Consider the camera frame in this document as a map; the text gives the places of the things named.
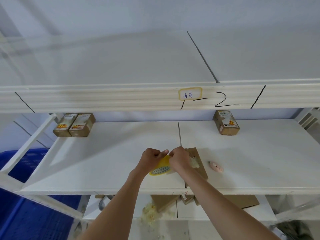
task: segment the lower shelf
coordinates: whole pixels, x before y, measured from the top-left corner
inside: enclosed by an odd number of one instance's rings
[[[94,195],[91,195],[87,209],[83,216],[84,220],[94,220],[99,214],[100,210],[98,208],[99,202],[101,199],[94,198]],[[244,209],[247,213],[252,215],[255,219],[260,222],[275,222],[277,219],[264,195],[256,195],[256,198],[259,201],[259,205],[253,206],[250,208]],[[139,194],[137,198],[137,203],[134,209],[133,218],[137,219],[142,215],[142,209],[152,202],[150,195],[148,194]],[[191,202],[185,205],[181,200],[178,200],[176,204],[172,205],[168,212],[165,212],[161,216],[161,220],[199,220],[199,221],[209,221],[208,216],[204,212],[201,206],[196,206],[195,202]]]

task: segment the yellow object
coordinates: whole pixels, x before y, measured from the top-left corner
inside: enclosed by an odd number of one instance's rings
[[[157,176],[157,175],[161,175],[164,173],[167,173],[171,170],[170,164],[169,164],[169,159],[171,157],[169,155],[166,155],[164,158],[162,158],[160,160],[160,162],[158,163],[158,165],[155,167],[154,170],[152,170],[149,174],[151,176]]]

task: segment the blue basket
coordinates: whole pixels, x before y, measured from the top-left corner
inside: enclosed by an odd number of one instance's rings
[[[2,168],[17,151],[0,153]],[[28,180],[34,169],[48,152],[47,149],[30,149],[11,170],[9,175]],[[80,195],[51,195],[52,198],[77,209]],[[62,240],[67,239],[73,218],[0,189],[0,239],[3,240]]]

